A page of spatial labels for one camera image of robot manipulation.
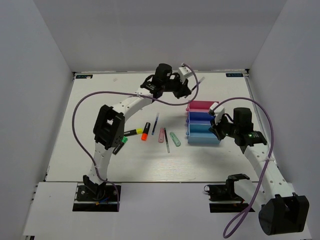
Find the green capped black pen refill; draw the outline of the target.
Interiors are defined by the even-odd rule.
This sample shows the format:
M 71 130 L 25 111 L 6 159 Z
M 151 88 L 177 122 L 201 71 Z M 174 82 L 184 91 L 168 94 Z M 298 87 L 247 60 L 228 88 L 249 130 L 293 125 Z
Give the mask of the green capped black pen refill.
M 164 130 L 164 138 L 165 138 L 166 149 L 167 149 L 167 153 L 169 154 L 170 153 L 170 146 L 169 146 L 167 130 L 166 130 L 165 127 L 163 128 L 163 130 Z

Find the yellow highlighter marker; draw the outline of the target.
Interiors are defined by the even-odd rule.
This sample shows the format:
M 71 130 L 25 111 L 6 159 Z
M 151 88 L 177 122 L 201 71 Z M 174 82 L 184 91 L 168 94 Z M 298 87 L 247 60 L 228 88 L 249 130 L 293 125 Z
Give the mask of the yellow highlighter marker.
M 129 136 L 134 136 L 134 135 L 140 135 L 142 133 L 143 133 L 143 129 L 142 128 L 136 128 L 136 129 L 133 129 L 133 130 L 125 131 L 123 135 L 125 137 L 129 137 Z

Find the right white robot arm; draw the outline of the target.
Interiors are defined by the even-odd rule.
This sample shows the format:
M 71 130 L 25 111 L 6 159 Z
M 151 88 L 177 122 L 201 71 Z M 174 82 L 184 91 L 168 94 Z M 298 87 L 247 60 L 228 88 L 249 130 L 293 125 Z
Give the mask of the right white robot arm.
M 229 121 L 224 107 L 214 103 L 209 114 L 213 116 L 210 131 L 219 140 L 234 139 L 259 177 L 260 185 L 254 186 L 244 175 L 231 175 L 229 179 L 234 182 L 225 187 L 226 195 L 233 200 L 241 197 L 247 201 L 258 212 L 261 229 L 268 236 L 302 232 L 309 201 L 304 195 L 295 193 L 268 156 L 270 148 L 263 134 L 254 130 L 251 110 L 234 108 L 233 120 Z

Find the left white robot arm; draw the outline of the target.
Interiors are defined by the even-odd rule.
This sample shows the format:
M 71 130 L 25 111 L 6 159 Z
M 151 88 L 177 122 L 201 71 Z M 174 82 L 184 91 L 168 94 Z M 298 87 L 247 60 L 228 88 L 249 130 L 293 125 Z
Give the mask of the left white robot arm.
M 173 93 L 177 99 L 191 95 L 188 78 L 194 75 L 185 64 L 173 73 L 170 65 L 160 63 L 155 73 L 149 75 L 136 92 L 127 94 L 128 98 L 100 108 L 93 127 L 95 150 L 91 156 L 92 165 L 89 173 L 83 176 L 90 196 L 96 200 L 105 196 L 108 166 L 114 148 L 124 137 L 126 121 L 142 108 L 158 102 L 165 92 Z

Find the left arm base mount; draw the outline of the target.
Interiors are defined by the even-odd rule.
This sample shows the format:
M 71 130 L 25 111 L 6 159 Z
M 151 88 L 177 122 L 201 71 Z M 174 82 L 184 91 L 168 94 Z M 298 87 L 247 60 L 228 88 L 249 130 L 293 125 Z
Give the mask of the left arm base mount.
M 112 185 L 106 185 L 98 195 L 85 185 L 78 185 L 75 192 L 73 212 L 118 212 L 117 197 L 121 196 L 121 185 L 116 185 L 118 193 Z

